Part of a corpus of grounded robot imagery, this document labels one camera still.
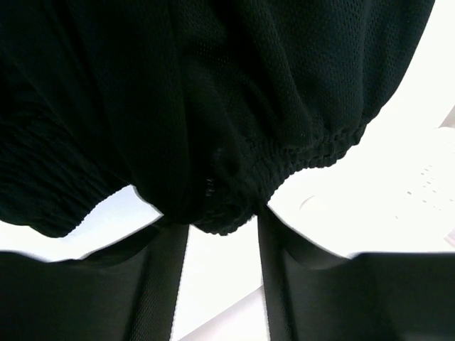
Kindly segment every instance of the black garment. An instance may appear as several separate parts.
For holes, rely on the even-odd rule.
[[[127,183],[90,160],[17,68],[0,63],[0,220],[67,235]]]
[[[3,0],[0,49],[36,92],[29,114],[39,107],[64,128],[96,179],[119,179],[107,192],[131,183],[171,220],[227,234],[292,173],[359,143],[433,3]],[[34,142],[0,143],[53,162]],[[82,158],[71,148],[65,160]]]

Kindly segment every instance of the white surface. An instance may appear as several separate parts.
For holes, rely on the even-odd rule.
[[[191,227],[171,340],[180,340],[258,289],[261,275],[256,218],[226,237]]]
[[[28,226],[0,221],[0,250],[41,261],[81,259],[123,239],[160,218],[161,213],[140,199],[132,186],[100,202],[68,236],[48,238]]]
[[[454,251],[444,241],[455,221],[454,147],[455,129],[438,129],[415,141],[413,150],[352,153],[320,178],[317,190],[306,186],[308,176],[296,178],[293,189],[301,198],[271,206],[279,206],[294,229],[341,256]]]
[[[261,286],[181,341],[268,341],[262,289]]]

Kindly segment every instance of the black mesh fabric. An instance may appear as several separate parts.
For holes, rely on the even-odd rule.
[[[97,165],[224,235],[360,143],[433,3],[2,0],[0,49]]]
[[[128,183],[101,168],[0,50],[0,220],[64,237]]]
[[[271,341],[455,340],[455,255],[344,259],[258,212]]]
[[[0,340],[169,341],[187,238],[161,220],[83,260],[0,252]]]

